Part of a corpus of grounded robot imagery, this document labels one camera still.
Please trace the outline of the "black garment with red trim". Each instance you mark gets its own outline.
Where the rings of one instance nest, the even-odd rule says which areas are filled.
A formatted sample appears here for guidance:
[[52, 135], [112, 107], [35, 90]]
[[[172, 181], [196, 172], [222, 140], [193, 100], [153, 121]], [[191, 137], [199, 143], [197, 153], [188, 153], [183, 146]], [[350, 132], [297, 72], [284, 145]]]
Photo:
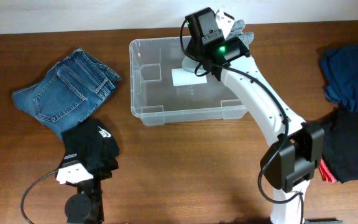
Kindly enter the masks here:
[[358, 113], [338, 108], [321, 122], [323, 161], [340, 183], [358, 180]]

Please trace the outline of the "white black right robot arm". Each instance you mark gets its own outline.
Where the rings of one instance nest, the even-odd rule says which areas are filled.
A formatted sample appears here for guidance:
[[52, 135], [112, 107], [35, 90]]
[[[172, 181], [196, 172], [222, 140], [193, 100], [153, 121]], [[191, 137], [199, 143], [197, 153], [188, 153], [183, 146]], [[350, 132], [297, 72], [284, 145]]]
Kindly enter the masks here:
[[191, 40], [183, 53], [197, 64], [194, 74], [212, 74], [248, 109], [269, 147], [260, 161], [257, 184], [273, 203], [271, 223], [306, 223], [305, 193], [320, 166], [324, 130], [307, 123], [279, 97], [238, 37], [228, 37], [232, 17], [206, 7], [185, 17]]

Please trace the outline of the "clear plastic storage bin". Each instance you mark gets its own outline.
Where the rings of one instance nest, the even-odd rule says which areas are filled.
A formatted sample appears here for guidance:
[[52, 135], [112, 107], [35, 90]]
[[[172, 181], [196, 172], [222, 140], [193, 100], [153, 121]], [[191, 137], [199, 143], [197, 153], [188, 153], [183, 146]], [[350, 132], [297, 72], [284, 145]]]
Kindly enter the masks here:
[[248, 110], [212, 75], [207, 83], [173, 86], [172, 69], [182, 68], [178, 37], [136, 39], [129, 45], [131, 112], [146, 126], [208, 119], [240, 119]]

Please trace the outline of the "light blue jeans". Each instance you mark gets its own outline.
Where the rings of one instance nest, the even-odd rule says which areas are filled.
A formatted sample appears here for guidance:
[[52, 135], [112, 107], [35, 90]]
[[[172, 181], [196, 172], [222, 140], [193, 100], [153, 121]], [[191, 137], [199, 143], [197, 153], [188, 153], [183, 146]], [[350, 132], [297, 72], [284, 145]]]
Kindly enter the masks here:
[[[232, 25], [229, 35], [226, 37], [226, 40], [231, 39], [233, 37], [238, 37], [243, 42], [243, 44], [247, 48], [249, 48], [249, 45], [252, 43], [255, 35], [253, 32], [243, 32], [245, 26], [246, 24], [242, 19], [235, 21]], [[187, 56], [185, 56], [185, 58], [182, 61], [182, 69], [184, 69], [187, 72], [194, 73], [197, 65], [198, 65], [197, 61], [192, 60]]]

